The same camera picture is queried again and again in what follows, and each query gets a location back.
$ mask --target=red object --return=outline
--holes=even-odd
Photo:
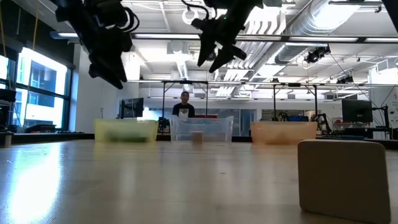
[[[195,115],[195,118],[217,118],[217,115]]]

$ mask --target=clear plastic bin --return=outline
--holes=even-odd
[[[317,138],[316,122],[259,121],[251,123],[250,128],[254,144],[294,145]]]
[[[135,119],[96,119],[95,141],[98,142],[154,142],[158,121]]]
[[[234,118],[179,118],[171,116],[172,142],[227,144],[232,141]]]

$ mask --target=man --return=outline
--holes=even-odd
[[[177,115],[179,118],[194,118],[195,109],[188,103],[189,92],[183,91],[181,93],[181,103],[174,105],[173,115]]]

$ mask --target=small object in bin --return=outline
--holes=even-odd
[[[203,132],[195,131],[192,133],[192,142],[201,144],[203,143]]]

